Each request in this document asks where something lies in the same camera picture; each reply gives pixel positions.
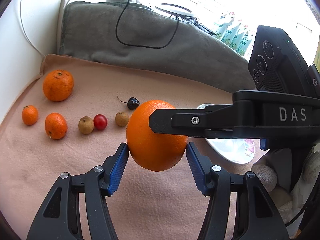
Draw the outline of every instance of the orange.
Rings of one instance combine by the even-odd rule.
[[[22,121],[26,125],[33,125],[38,121],[38,110],[34,106],[25,106],[22,110]]]
[[[127,126],[127,143],[137,164],[151,171],[165,171],[176,165],[187,146],[187,136],[154,133],[149,116],[160,108],[175,108],[161,100],[141,104],[131,115]]]
[[[66,70],[54,70],[44,79],[43,93],[51,101],[67,99],[73,90],[73,76]]]
[[[68,126],[61,114],[51,113],[44,121],[44,129],[51,139],[58,140],[66,135]]]

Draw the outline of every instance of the cherry stem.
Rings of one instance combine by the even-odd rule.
[[[118,92],[117,92],[117,98],[118,98],[118,100],[120,101],[120,102],[123,102],[123,103],[128,103],[128,102],[124,102],[124,101],[121,101],[120,99],[119,99],[119,97],[118,97]]]

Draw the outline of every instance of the black cable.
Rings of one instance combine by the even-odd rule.
[[[312,199],[314,198],[314,196],[316,195],[316,192],[318,190],[318,186],[320,183],[320,172],[318,174],[317,180],[315,182],[315,185],[313,186],[313,189],[307,199],[307,201],[305,202],[305,204],[303,205],[303,207],[301,208],[301,210],[299,211],[299,213],[292,219],[290,220],[288,223],[285,224],[286,227],[288,227],[289,225],[291,225],[293,222],[295,222],[300,216],[301,214],[304,212],[304,210],[307,208],[307,206],[310,204],[310,202],[312,201]]]
[[[144,45],[134,45],[134,44],[129,44],[129,43],[125,43],[125,42],[121,41],[121,40],[119,39],[119,37],[118,37],[118,25],[119,25],[120,19],[121,19],[121,17],[122,17],[122,14],[124,13],[125,9],[126,9],[128,6],[129,6],[129,0],[127,1],[127,4],[125,5],[124,9],[122,10],[122,12],[121,12],[121,14],[120,14],[120,16],[119,16],[119,18],[118,18],[117,24],[116,24],[116,38],[117,38],[117,40],[118,40],[121,44],[126,45],[126,46],[131,46],[131,47],[141,47],[141,48],[148,48],[148,49],[163,49],[163,48],[167,47],[167,46],[171,43],[171,41],[173,40],[173,38],[174,38],[174,36],[175,36],[175,34],[176,34],[176,32],[177,32],[178,26],[179,26],[179,17],[178,17],[178,16],[176,16],[176,17],[177,17],[176,29],[174,30],[173,35],[172,35],[171,39],[169,40],[169,42],[168,42],[166,45],[164,45],[164,46],[161,46],[161,47],[152,47],[152,46],[144,46]]]

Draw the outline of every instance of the gray cushion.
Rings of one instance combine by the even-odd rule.
[[[167,73],[235,92],[253,89],[248,61],[193,24],[180,21],[163,49],[119,43],[115,28],[125,3],[77,1],[66,6],[60,54],[80,59]],[[121,41],[160,47],[168,43],[177,20],[141,4],[130,4],[118,27]]]

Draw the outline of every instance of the white bowl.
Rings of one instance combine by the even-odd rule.
[[[197,109],[204,109],[213,104],[202,104]],[[254,157],[254,143],[252,139],[207,139],[208,144],[226,160],[246,164]]]

